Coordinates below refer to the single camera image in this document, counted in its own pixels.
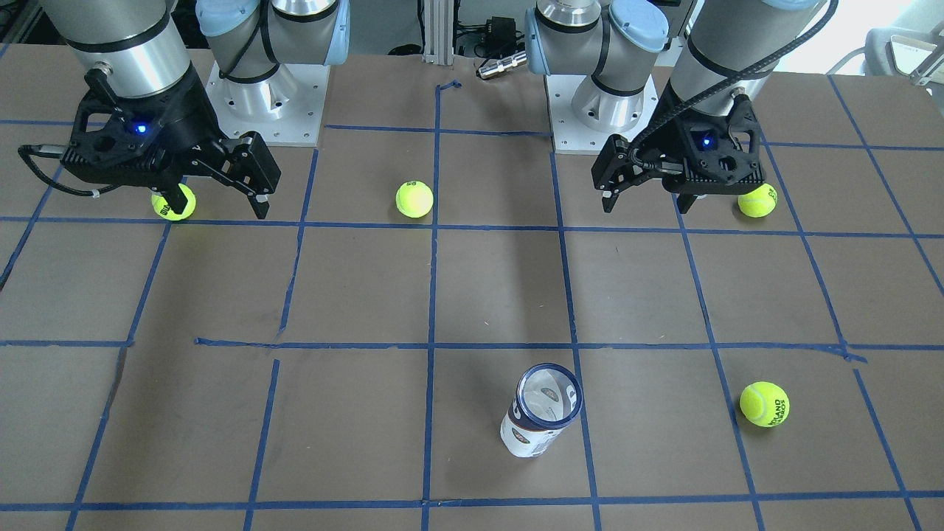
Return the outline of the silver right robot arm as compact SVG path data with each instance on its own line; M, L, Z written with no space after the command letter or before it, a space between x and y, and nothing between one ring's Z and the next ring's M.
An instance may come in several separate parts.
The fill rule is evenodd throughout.
M266 218L281 172L269 145L315 145L326 76L350 53L347 1L198 1L199 30L215 55L203 83L165 1L44 1L85 69L88 93L66 145L23 145L91 185L56 189L97 198L146 188L161 216L196 201L185 177L208 177L247 197Z

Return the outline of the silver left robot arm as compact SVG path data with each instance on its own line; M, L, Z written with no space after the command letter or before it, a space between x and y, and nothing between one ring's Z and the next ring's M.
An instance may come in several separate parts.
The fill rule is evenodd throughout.
M577 120L607 134L591 168L604 212L658 179L688 212L702 195L744 195L765 184L753 100L774 67L816 36L836 1L706 1L645 127L645 107L670 21L650 1L537 1L525 51L539 75L580 75Z

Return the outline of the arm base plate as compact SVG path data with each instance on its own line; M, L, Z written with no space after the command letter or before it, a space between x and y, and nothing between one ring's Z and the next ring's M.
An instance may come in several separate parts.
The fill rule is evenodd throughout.
M590 75L547 75L545 81L554 147L562 154L596 156L612 134L633 140L650 124L658 100L653 77L628 97L603 91Z
M242 84L219 77L215 63L206 93L229 138L256 131L270 147L316 147L330 70L327 65L283 64L268 80Z

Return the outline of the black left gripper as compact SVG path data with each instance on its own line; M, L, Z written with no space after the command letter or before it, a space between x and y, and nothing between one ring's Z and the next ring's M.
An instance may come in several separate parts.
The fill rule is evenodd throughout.
M663 187L678 194L676 208L685 215L701 195L737 194L738 184L728 181L729 166L721 159L735 150L726 117L687 110L655 131L642 144L644 160L664 160L682 165L681 174L658 173ZM630 142L610 135L592 165L592 182L601 192L601 206L611 214L618 196L641 184L639 168L631 160Z

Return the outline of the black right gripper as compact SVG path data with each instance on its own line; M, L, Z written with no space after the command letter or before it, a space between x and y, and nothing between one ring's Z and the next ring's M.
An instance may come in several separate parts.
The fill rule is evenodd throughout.
M188 215L188 186L180 179L212 177L244 194L256 218L266 218L279 165L259 132L223 140L195 70L161 93L140 98L118 97L102 70L87 71L85 81L90 91L77 109L81 181L146 187L161 192L160 215ZM176 186L180 193L169 194Z

